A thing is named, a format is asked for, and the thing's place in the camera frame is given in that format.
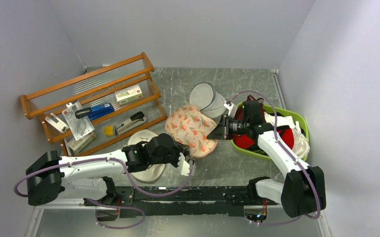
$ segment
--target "marble floor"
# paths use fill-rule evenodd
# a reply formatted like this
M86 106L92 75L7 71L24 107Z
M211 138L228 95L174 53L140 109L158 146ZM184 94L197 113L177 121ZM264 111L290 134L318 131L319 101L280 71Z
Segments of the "marble floor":
M97 69L88 68L88 72ZM269 97L272 103L280 107L277 87L269 70L222 69L222 68L156 68L152 73L155 84L161 91L159 99L169 115L177 108L189 103L190 92L200 82L209 82L226 99L243 90L255 90ZM239 103L246 100L248 94L235 99ZM165 122L154 125L150 130L156 133L166 132ZM126 145L128 138L109 146L98 154L111 152ZM247 185L250 179L268 176L283 182L277 166L271 161L243 155L235 151L230 141L219 141L216 149L195 162L194 177L191 186L227 186ZM179 186L185 179L179 170L167 165L162 176L151 183L137 182L142 186ZM112 176L117 186L129 186L125 175Z

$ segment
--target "product box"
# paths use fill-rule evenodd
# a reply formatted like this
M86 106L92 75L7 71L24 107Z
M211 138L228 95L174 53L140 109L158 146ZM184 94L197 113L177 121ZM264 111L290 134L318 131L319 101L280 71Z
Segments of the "product box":
M139 85L133 85L123 90L118 90L114 94L116 95L116 100L120 105L124 105L143 97Z
M90 143L94 138L96 138L96 134L94 134L94 132L90 132L80 138L78 141L75 140L75 138L71 139L68 142L68 146L73 150L74 153L78 153L84 149L84 147L87 146L88 143Z

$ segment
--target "wooden shelf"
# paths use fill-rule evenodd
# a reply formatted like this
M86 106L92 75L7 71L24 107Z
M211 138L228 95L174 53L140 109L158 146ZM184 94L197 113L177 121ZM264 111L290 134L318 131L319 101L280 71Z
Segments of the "wooden shelf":
M74 103L75 101L79 101L84 108L111 103L114 107L114 112L92 121L95 127L94 132L99 136L99 139L96 139L96 141L99 142L93 141L93 145L88 145L87 149L81 154L76 154L89 155L139 130L146 129L167 119L165 111L158 102L161 94L151 78L151 71L153 71L152 63L145 53L141 53L135 57L86 73L32 94L22 95L20 96L22 109L28 119L34 117L40 119L48 142L61 143L67 155L64 139L72 137L71 131L68 130L60 133L45 122L46 116L54 113L64 120L61 113L66 108L65 105L67 103ZM120 106L116 101L114 93L135 84L140 86L143 97ZM151 105L159 116L151 116L152 118L147 118L146 123L117 137L105 137L104 127L120 123L130 116L128 114L131 111L137 112L136 109L144 108L148 105ZM144 114L146 114L146 111L151 111L151 109L145 108L143 110Z

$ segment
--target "green plastic tub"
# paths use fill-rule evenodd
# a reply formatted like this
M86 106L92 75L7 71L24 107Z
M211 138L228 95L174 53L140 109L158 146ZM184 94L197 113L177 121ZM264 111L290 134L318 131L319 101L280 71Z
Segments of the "green plastic tub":
M267 113L271 113L271 114L273 113L273 110L271 109L270 105L263 105L263 108ZM276 107L276 111L278 113L281 113L283 116L292 116L293 121L299 121L300 127L305 131L305 137L309 141L309 132L308 132L307 123L306 123L305 119L300 114L289 111L289 110L285 110L282 108L277 108L277 107ZM241 153L244 153L246 155L253 156L253 157L261 158L261 159L271 160L271 158L269 156L265 156L265 155L262 155L262 154L259 154L256 152L252 152L252 151L249 151L246 149L239 148L238 146L235 145L233 140L231 140L231 143L232 143L233 148L238 152L241 152Z

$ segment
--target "patterned cloth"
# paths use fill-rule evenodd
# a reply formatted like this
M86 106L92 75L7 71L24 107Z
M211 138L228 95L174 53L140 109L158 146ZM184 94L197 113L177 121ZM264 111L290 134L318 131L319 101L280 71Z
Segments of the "patterned cloth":
M215 127L215 121L203 115L194 105L177 109L165 122L165 130L177 142L188 145L190 155L195 158L204 157L216 148L218 141L206 138Z

